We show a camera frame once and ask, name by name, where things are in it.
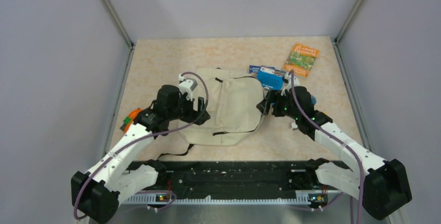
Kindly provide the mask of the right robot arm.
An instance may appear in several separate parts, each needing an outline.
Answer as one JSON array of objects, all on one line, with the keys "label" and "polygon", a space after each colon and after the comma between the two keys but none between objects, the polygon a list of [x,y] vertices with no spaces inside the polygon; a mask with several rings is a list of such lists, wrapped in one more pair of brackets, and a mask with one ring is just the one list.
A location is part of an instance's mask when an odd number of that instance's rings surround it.
[{"label": "right robot arm", "polygon": [[312,189],[327,185],[358,200],[373,218],[383,220],[412,201],[406,168],[397,159],[382,158],[343,132],[331,117],[315,109],[313,97],[304,86],[271,90],[256,106],[264,115],[290,117],[297,129],[326,147],[347,166],[343,169],[325,159],[313,161],[305,174]]}]

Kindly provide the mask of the beige canvas backpack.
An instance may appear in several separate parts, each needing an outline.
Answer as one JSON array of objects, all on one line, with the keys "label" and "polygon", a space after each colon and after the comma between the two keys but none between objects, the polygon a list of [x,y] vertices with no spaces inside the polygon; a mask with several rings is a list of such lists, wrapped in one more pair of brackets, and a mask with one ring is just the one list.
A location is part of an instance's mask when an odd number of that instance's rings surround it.
[{"label": "beige canvas backpack", "polygon": [[204,81],[194,91],[195,97],[209,97],[210,119],[179,131],[188,142],[183,156],[195,147],[221,148],[238,144],[258,130],[264,116],[257,105],[264,100],[261,82],[244,71],[200,68],[197,81]]}]

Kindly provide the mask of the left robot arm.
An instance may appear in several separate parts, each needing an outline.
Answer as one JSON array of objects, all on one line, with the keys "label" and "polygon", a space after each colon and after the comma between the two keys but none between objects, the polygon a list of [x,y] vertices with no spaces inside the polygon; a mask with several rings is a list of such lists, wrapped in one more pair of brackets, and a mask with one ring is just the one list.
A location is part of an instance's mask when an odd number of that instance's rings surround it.
[{"label": "left robot arm", "polygon": [[71,178],[71,197],[75,220],[89,217],[108,222],[119,206],[139,191],[152,186],[161,189],[167,176],[153,165],[140,165],[127,172],[136,156],[159,135],[166,136],[192,124],[201,125],[210,116],[206,111],[209,94],[197,99],[193,108],[194,86],[163,85],[151,106],[134,117],[120,141],[87,172]]}]

